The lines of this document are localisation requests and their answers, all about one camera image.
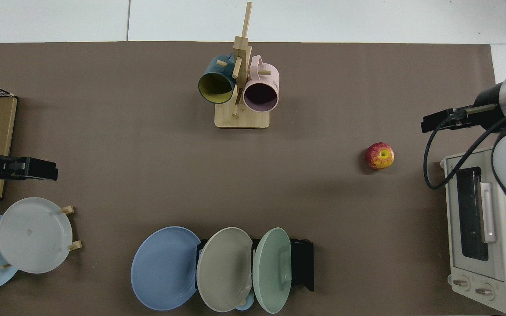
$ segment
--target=mug handle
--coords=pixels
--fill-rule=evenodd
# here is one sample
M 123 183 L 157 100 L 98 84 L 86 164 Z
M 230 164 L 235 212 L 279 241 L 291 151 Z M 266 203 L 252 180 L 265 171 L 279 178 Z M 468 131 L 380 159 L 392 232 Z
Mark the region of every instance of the mug handle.
M 251 78 L 261 80 L 261 77 L 259 76 L 259 66 L 263 66 L 261 55 L 251 57 L 251 68 L 249 69 Z

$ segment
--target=green plate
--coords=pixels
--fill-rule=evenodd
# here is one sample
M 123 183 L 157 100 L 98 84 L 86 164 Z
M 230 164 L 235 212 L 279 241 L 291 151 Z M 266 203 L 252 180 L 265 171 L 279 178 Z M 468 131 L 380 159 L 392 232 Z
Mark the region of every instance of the green plate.
M 259 305 L 276 314 L 290 293 L 292 283 L 292 251 L 290 239 L 280 228 L 269 230 L 253 257 L 253 289 Z

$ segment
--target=mug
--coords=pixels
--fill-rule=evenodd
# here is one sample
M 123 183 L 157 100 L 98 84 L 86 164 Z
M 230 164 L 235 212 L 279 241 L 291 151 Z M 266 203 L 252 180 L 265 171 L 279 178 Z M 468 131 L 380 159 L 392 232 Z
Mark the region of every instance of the mug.
M 231 77 L 234 67 L 233 54 L 213 58 L 199 80 L 201 96 L 215 104 L 228 102 L 235 88 L 235 79 Z
M 261 56 L 251 58 L 249 80 L 243 90 L 243 102 L 255 112 L 268 112 L 278 104 L 280 75 L 271 64 L 263 64 Z

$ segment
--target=oven window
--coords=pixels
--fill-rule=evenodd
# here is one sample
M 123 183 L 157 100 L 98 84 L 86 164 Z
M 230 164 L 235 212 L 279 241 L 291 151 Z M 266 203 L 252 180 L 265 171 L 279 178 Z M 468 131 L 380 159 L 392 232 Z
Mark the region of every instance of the oven window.
M 469 258 L 487 261 L 488 244 L 481 238 L 480 182 L 481 168 L 479 167 L 461 169 L 456 173 L 462 254 Z

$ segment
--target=oven handle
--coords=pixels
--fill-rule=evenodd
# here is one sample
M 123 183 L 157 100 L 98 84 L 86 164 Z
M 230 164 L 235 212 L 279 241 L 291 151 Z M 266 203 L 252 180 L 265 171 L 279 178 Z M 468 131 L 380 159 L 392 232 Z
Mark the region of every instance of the oven handle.
M 497 242 L 495 235 L 495 223 L 493 220 L 492 184 L 480 182 L 480 207 L 481 207 L 481 238 L 487 244 Z

